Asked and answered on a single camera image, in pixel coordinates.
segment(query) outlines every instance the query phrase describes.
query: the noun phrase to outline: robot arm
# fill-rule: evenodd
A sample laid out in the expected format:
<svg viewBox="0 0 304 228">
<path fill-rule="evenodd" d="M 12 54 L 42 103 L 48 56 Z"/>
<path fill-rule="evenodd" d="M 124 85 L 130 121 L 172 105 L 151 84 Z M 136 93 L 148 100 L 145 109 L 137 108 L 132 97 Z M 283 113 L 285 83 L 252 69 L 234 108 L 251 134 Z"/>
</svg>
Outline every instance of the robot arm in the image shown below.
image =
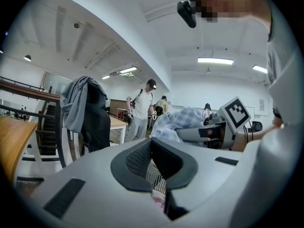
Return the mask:
<svg viewBox="0 0 304 228">
<path fill-rule="evenodd" d="M 239 97 L 224 104 L 209 117 L 209 125 L 197 128 L 178 129 L 177 135 L 184 141 L 207 142 L 215 149 L 230 149 L 239 130 L 251 119 Z"/>
</svg>

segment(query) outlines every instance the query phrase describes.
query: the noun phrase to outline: white ceiling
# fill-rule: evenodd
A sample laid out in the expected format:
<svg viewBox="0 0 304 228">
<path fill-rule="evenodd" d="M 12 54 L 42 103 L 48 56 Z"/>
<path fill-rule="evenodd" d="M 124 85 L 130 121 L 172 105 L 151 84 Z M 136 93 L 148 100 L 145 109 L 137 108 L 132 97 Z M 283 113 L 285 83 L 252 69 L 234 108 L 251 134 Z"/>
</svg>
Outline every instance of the white ceiling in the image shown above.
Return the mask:
<svg viewBox="0 0 304 228">
<path fill-rule="evenodd" d="M 98 80 L 132 65 L 138 67 L 133 72 L 137 78 L 117 76 L 114 81 L 142 83 L 148 78 L 136 58 L 109 37 L 101 21 L 71 0 L 31 0 L 10 28 L 9 39 L 13 44 L 31 44 L 60 53 L 76 67 L 94 71 Z"/>
<path fill-rule="evenodd" d="M 192 29 L 176 12 L 180 0 L 138 0 L 147 21 L 159 34 L 174 73 L 199 73 L 260 82 L 266 75 L 254 71 L 266 67 L 266 28 L 254 19 L 218 19 L 209 23 L 197 18 Z M 205 65 L 198 57 L 233 59 L 233 66 Z"/>
<path fill-rule="evenodd" d="M 137 0 L 143 16 L 159 35 L 174 74 L 224 76 L 261 82 L 266 75 L 252 70 L 266 67 L 267 31 L 253 19 L 219 19 L 208 23 L 197 19 L 191 29 L 176 12 L 180 0 Z M 91 12 L 71 0 L 32 0 L 20 14 L 9 34 L 14 43 L 31 43 L 66 56 L 78 67 L 96 72 L 97 79 L 113 71 L 136 65 L 135 77 L 110 80 L 145 82 L 137 58 L 121 49 Z M 206 65 L 198 57 L 233 59 L 233 66 Z"/>
</svg>

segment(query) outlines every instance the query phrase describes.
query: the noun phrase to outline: plaid shirt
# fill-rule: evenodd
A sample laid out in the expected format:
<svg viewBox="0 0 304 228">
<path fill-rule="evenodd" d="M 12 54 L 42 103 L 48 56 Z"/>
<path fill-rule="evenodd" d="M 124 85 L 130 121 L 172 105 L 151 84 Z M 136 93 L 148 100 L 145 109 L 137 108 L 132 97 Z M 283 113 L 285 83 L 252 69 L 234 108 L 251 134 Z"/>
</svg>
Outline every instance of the plaid shirt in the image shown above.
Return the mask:
<svg viewBox="0 0 304 228">
<path fill-rule="evenodd" d="M 184 141 L 180 139 L 175 132 L 179 128 L 193 128 L 203 126 L 202 111 L 194 107 L 184 107 L 180 112 L 165 113 L 156 120 L 150 138 L 163 138 L 179 143 Z M 204 146 L 200 142 L 185 142 L 192 145 Z"/>
</svg>

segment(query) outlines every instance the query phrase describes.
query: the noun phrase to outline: backpack strap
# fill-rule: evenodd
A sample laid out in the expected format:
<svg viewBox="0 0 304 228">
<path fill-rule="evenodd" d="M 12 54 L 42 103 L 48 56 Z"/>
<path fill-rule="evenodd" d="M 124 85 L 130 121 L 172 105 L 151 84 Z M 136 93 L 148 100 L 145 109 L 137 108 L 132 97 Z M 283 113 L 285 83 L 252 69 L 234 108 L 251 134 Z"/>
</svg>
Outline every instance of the backpack strap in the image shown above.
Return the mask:
<svg viewBox="0 0 304 228">
<path fill-rule="evenodd" d="M 135 101 L 137 100 L 137 98 L 141 96 L 142 92 L 143 92 L 143 89 L 141 89 L 140 93 L 139 93 L 139 94 L 135 97 L 135 99 L 133 100 L 134 103 L 135 103 Z"/>
</svg>

